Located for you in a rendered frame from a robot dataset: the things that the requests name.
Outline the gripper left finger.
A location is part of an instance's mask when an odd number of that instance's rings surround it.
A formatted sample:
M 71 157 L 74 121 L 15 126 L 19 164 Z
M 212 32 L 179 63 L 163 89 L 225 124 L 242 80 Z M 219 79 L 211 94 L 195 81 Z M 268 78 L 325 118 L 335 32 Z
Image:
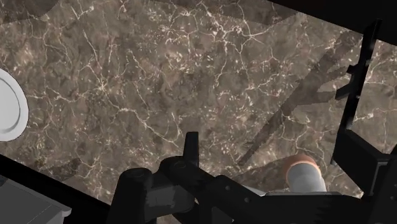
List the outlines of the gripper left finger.
M 224 176 L 199 167 L 199 134 L 187 132 L 181 156 L 161 161 L 156 173 L 120 175 L 106 224 L 157 224 L 173 215 L 180 224 L 265 224 L 261 198 Z

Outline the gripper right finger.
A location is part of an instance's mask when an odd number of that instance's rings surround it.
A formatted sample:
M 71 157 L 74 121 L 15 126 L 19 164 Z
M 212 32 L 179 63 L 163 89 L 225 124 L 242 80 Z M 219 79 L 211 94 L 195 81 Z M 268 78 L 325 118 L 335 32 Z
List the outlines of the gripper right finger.
M 351 79 L 336 91 L 336 100 L 347 101 L 331 162 L 364 192 L 366 224 L 397 224 L 397 145 L 382 153 L 351 130 L 381 23 L 376 19 L 365 29 L 358 63 L 347 69 Z

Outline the white plate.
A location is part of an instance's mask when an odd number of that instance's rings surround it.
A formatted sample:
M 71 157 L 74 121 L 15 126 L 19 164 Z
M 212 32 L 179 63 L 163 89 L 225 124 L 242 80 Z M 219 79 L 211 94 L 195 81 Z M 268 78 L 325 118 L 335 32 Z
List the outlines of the white plate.
M 18 138 L 29 119 L 26 96 L 16 79 L 0 69 L 0 142 Z

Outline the orange and grey cylinder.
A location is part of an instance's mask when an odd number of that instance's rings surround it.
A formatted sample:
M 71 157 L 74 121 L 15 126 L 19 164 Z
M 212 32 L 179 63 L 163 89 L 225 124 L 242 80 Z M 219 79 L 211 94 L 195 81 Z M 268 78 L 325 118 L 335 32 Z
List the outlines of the orange and grey cylinder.
M 291 192 L 326 192 L 326 185 L 319 166 L 314 159 L 305 154 L 286 158 L 284 175 Z

